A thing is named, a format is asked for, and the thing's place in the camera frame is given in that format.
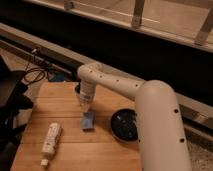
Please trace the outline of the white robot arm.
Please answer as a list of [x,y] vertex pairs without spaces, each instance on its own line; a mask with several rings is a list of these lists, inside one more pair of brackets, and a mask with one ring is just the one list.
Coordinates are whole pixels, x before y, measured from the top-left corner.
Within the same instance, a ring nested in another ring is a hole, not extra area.
[[99,62],[81,65],[77,74],[81,102],[92,103],[97,84],[134,102],[142,171],[192,171],[181,111],[169,84],[107,74]]

